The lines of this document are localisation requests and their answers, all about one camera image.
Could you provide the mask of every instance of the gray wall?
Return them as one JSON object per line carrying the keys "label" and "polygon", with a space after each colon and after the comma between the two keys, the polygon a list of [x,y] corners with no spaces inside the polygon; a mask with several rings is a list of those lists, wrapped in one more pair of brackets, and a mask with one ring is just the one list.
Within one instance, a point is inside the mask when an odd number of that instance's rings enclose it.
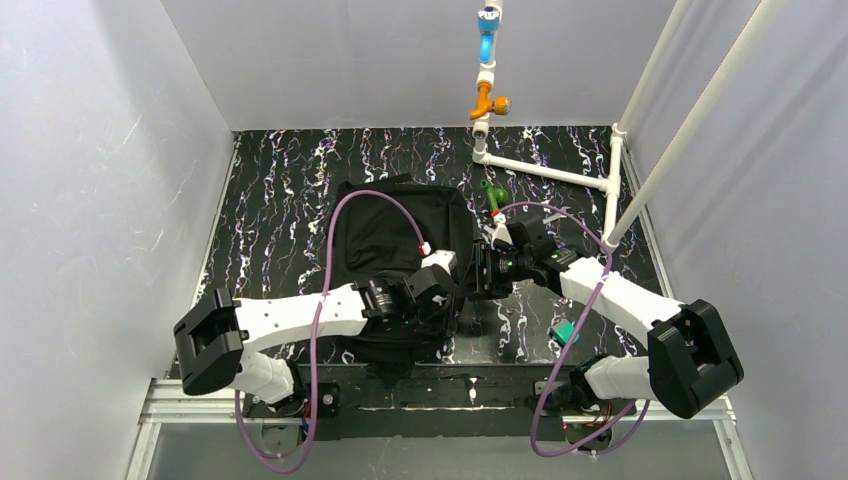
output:
{"label": "gray wall", "polygon": [[3,2],[0,92],[0,478],[121,478],[231,134],[159,2]]}
{"label": "gray wall", "polygon": [[[232,130],[468,125],[483,0],[163,0]],[[673,0],[506,0],[493,124],[618,121]]]}
{"label": "gray wall", "polygon": [[[642,118],[685,115],[754,2],[705,3]],[[731,399],[757,478],[848,470],[846,52],[845,2],[787,2],[649,204],[676,296],[717,305],[745,366]],[[643,178],[674,131],[648,120]]]}

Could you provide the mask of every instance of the blue valve handle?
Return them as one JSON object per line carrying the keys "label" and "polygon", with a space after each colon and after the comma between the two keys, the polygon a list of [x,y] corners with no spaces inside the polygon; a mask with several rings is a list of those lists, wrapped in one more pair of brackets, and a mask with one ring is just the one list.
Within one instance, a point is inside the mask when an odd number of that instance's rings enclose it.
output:
{"label": "blue valve handle", "polygon": [[495,7],[486,7],[477,12],[477,27],[480,29],[480,63],[492,60],[495,45],[495,30],[501,26],[501,12]]}

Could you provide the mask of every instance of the black cloth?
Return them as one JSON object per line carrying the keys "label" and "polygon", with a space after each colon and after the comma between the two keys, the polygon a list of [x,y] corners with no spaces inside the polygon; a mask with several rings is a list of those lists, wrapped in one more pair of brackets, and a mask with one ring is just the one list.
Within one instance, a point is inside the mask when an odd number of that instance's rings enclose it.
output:
{"label": "black cloth", "polygon": [[[462,193],[453,187],[421,185],[400,175],[377,182],[339,186],[336,205],[357,190],[375,190],[396,199],[415,218],[426,242],[435,250],[456,253],[454,281],[462,280],[471,262],[474,220]],[[407,218],[385,199],[360,196],[348,202],[336,221],[332,288],[373,277],[397,280],[421,266],[418,240]],[[427,322],[442,322],[438,335],[423,335],[415,322],[392,320],[369,325],[357,337],[340,337],[340,346],[366,362],[411,363],[430,359],[456,329],[462,302],[450,298],[444,308],[428,313]]]}

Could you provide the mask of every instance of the marble tabletop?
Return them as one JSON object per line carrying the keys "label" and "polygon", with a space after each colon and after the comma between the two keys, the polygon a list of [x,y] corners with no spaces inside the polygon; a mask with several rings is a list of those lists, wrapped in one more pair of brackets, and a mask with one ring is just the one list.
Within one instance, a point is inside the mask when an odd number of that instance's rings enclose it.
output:
{"label": "marble tabletop", "polygon": [[[590,176],[605,176],[609,127],[495,128],[489,150],[498,155]],[[236,296],[277,298],[314,293],[324,277],[327,220],[338,185],[409,173],[424,184],[462,191],[478,227],[488,179],[511,193],[510,200],[535,200],[562,207],[600,234],[605,199],[600,192],[471,162],[467,128],[373,128],[349,130],[249,131],[236,134],[232,174],[214,230],[202,289],[228,286]],[[630,200],[627,180],[622,204]],[[568,220],[549,225],[559,239],[588,238]],[[659,292],[653,260],[637,221],[614,254],[613,268]],[[456,335],[431,361],[449,363],[548,363],[559,347],[547,330],[561,319],[577,320],[583,306],[527,282],[500,301],[468,302]],[[569,352],[579,362],[608,352],[636,353],[621,328],[592,313]],[[307,362],[304,342],[268,351]],[[326,363],[355,363],[332,338],[319,342]]]}

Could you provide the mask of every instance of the cable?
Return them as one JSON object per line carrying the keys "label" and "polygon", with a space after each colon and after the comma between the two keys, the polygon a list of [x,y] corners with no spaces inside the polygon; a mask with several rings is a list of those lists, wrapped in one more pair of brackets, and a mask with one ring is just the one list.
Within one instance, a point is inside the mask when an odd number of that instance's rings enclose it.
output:
{"label": "cable", "polygon": [[[557,375],[559,375],[559,371],[560,369],[562,369],[562,365],[565,363],[565,357],[566,355],[568,355],[569,350],[571,350],[571,346],[574,344],[574,339],[577,337],[577,334],[580,332],[580,329],[583,328],[583,324],[586,322],[586,318],[589,316],[589,312],[592,311],[592,306],[595,304],[595,301],[597,301],[598,296],[600,296],[601,294],[601,288],[603,288],[604,286],[604,281],[607,278],[607,275],[609,275],[610,271],[612,271],[612,250],[610,250],[606,245],[604,245],[601,239],[598,238],[597,235],[595,235],[595,232],[589,229],[589,227],[587,227],[584,222],[580,221],[577,217],[561,208],[552,207],[551,205],[539,202],[516,202],[511,205],[501,207],[501,212],[506,212],[507,210],[523,206],[546,208],[553,212],[559,213],[564,217],[567,217],[569,220],[579,225],[580,228],[582,228],[583,231],[586,232],[586,235],[588,235],[589,238],[594,240],[595,243],[597,243],[601,247],[601,251],[604,253],[604,255],[606,255],[606,262],[604,263],[604,271],[601,274],[601,280],[598,281],[598,284],[595,285],[595,289],[592,290],[592,294],[589,296],[589,300],[586,302],[586,306],[583,308],[583,311],[580,313],[580,317],[577,319],[577,323],[574,325],[574,331],[571,332],[571,336],[568,337],[568,341],[565,343],[565,346],[563,346],[559,352],[559,358],[557,358],[557,361],[554,364],[554,368],[551,370],[551,374],[548,376],[548,381],[545,383],[545,389],[542,391],[542,395],[539,397],[539,402],[536,404],[535,412],[533,412],[533,423],[530,424],[530,447],[533,449],[534,452],[536,452],[536,455],[539,455],[541,457],[558,457],[560,455],[565,455],[566,453],[571,453],[575,450],[578,450],[583,445],[591,442],[592,440],[612,428],[613,425],[615,425],[616,423],[618,423],[619,420],[621,420],[621,417],[623,417],[628,411],[630,411],[631,408],[636,405],[636,401],[633,400],[629,402],[627,406],[625,406],[624,409],[618,413],[618,415],[613,417],[610,422],[608,422],[606,425],[599,428],[592,434],[586,436],[582,440],[578,441],[577,443],[574,443],[565,448],[561,448],[559,450],[552,451],[544,451],[539,448],[536,436],[539,431],[539,419],[542,416],[542,410],[544,409],[545,400],[548,398],[548,396],[551,394],[551,391],[553,390],[554,381],[556,381]],[[636,432],[636,429],[639,428],[639,425],[642,424],[642,420],[645,418],[645,414],[648,413],[648,406],[650,405],[650,403],[650,401],[645,402],[645,407],[642,410],[642,413],[639,415],[639,418],[633,424],[633,427],[630,429],[627,435],[625,435],[624,438],[621,439],[621,441],[619,441],[610,448],[602,450],[601,452],[593,453],[610,453],[619,448],[621,445],[623,445],[624,442],[629,440],[630,437],[633,436],[633,434]]]}
{"label": "cable", "polygon": [[[324,306],[324,298],[327,296],[327,292],[330,291],[330,278],[333,274],[333,240],[336,232],[336,222],[339,219],[339,213],[342,211],[342,208],[349,202],[350,200],[362,196],[369,195],[374,197],[380,197],[392,205],[396,206],[401,213],[409,220],[409,223],[412,225],[412,229],[415,230],[415,236],[418,237],[418,245],[419,248],[424,245],[424,237],[421,236],[421,230],[418,228],[418,225],[415,223],[415,219],[412,218],[412,215],[403,205],[400,204],[394,198],[386,195],[382,192],[376,192],[374,190],[357,190],[355,192],[349,193],[344,198],[339,201],[339,204],[336,206],[336,209],[333,211],[333,216],[330,218],[330,228],[327,232],[327,273],[324,276],[324,287],[321,290],[321,301],[318,302],[318,306],[315,307],[315,316],[312,318],[312,334],[309,337],[309,375],[312,379],[310,385],[310,397],[311,399],[318,398],[318,324],[321,318],[321,309]],[[244,417],[241,413],[241,401],[240,401],[241,392],[236,390],[235,394],[235,417],[236,424],[238,425],[238,430],[241,433],[241,437],[244,439],[244,442],[247,444],[247,447],[253,453],[253,456],[259,460],[262,465],[265,465],[269,470],[276,473],[282,474],[290,474],[294,473],[303,466],[306,459],[309,458],[309,454],[312,451],[312,444],[315,441],[315,431],[318,430],[318,409],[312,408],[309,412],[309,431],[306,433],[306,440],[299,447],[295,447],[294,449],[280,454],[271,454],[268,452],[263,452],[259,450],[259,448],[253,443],[253,440],[250,438],[250,434],[247,431],[247,426],[244,424]],[[271,462],[269,459],[278,459],[284,458],[297,450],[303,450],[303,453],[300,455],[300,458],[297,459],[294,465],[290,468],[281,468],[276,463]]]}

